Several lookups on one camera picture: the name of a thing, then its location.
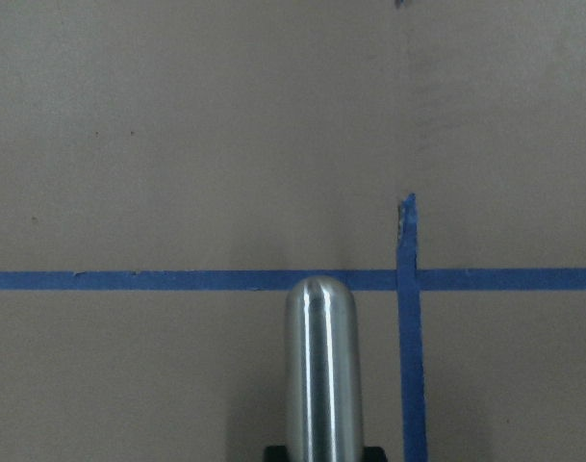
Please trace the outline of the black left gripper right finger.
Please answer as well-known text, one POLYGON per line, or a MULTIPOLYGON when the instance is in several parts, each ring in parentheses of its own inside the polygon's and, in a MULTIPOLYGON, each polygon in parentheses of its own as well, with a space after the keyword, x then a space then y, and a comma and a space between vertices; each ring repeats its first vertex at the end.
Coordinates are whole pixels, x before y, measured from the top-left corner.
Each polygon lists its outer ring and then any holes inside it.
POLYGON ((363 462, 385 462, 385 451, 381 447, 364 447, 363 462))

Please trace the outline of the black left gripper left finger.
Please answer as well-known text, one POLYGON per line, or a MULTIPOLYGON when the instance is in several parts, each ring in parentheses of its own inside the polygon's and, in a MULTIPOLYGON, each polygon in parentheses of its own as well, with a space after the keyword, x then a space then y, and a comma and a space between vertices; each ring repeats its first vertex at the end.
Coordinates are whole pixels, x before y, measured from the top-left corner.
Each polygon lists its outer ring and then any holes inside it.
POLYGON ((264 462, 288 462, 285 446, 267 446, 264 450, 264 462))

